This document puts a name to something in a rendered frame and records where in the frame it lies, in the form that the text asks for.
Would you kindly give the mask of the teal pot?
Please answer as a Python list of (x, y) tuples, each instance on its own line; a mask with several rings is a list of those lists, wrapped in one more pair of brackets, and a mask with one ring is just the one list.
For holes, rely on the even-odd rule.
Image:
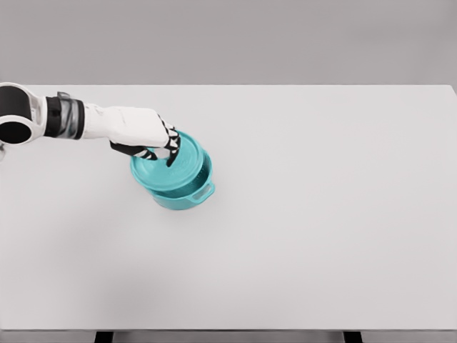
[(154, 191), (150, 188), (144, 187), (143, 185), (142, 187), (160, 206), (172, 210), (185, 210), (198, 206), (214, 193), (215, 186), (211, 177), (212, 162), (207, 153), (207, 157), (205, 158), (201, 171), (187, 186), (165, 192)]

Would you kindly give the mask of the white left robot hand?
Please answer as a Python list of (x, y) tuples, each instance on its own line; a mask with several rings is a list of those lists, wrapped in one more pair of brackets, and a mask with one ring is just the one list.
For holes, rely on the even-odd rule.
[(153, 109), (111, 107), (109, 141), (113, 150), (170, 167), (181, 148), (181, 136)]

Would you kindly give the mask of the teal pot lid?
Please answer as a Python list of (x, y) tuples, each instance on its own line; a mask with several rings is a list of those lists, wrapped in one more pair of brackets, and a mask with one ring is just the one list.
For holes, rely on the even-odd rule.
[(131, 173), (137, 182), (154, 191), (173, 191), (190, 184), (201, 171), (207, 151), (189, 134), (179, 131), (181, 147), (170, 167), (166, 159), (132, 157)]

